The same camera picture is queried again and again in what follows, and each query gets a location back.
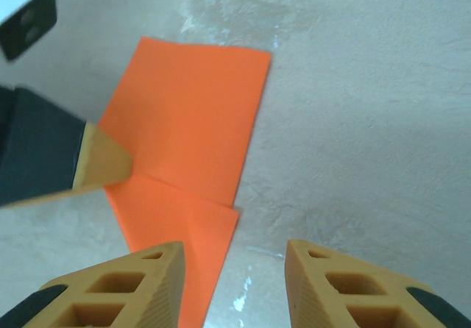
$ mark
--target gray concrete floor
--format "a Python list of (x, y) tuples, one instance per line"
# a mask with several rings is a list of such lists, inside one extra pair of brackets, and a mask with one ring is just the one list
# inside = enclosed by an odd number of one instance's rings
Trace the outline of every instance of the gray concrete floor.
[[(0, 80), (98, 121), (142, 35), (273, 51), (205, 327), (288, 327), (289, 238), (413, 276), (471, 316), (470, 2), (58, 0), (57, 27)], [(1, 210), (0, 245), (0, 314), (127, 253), (101, 191)]]

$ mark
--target stone floor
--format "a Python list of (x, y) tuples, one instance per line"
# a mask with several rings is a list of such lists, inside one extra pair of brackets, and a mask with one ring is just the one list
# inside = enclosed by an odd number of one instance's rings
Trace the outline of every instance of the stone floor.
[[(142, 35), (273, 52), (241, 220), (205, 328), (289, 327), (304, 238), (413, 276), (471, 315), (471, 0), (58, 0), (0, 81), (98, 121)], [(0, 210), (0, 314), (127, 253), (103, 192)]]

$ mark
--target orange paper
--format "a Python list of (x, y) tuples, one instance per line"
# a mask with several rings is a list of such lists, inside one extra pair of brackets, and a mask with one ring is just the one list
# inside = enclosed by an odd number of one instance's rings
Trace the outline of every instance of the orange paper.
[(185, 244), (181, 328), (202, 327), (222, 269), (269, 61), (143, 38), (100, 122), (135, 161), (128, 181), (106, 188), (131, 250)]
[(143, 38), (100, 123), (136, 171), (232, 207), (270, 54)]
[(238, 213), (147, 176), (109, 187), (131, 251), (183, 241), (185, 290), (179, 327), (202, 327)]

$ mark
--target folded orange paper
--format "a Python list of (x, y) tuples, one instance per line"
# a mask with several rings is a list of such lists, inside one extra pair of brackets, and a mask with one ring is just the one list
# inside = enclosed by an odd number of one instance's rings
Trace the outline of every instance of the folded orange paper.
[(143, 38), (100, 127), (132, 155), (106, 191), (132, 251), (185, 244), (181, 328), (202, 327), (238, 213), (231, 210), (270, 54)]

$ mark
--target floor surface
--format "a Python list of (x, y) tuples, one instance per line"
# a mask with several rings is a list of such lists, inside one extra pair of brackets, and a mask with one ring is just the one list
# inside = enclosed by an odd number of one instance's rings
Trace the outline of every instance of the floor surface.
[[(311, 240), (471, 316), (471, 0), (58, 0), (0, 81), (98, 121), (138, 43), (273, 52), (205, 328), (289, 327), (283, 253)], [(103, 192), (0, 210), (0, 314), (127, 253)]]

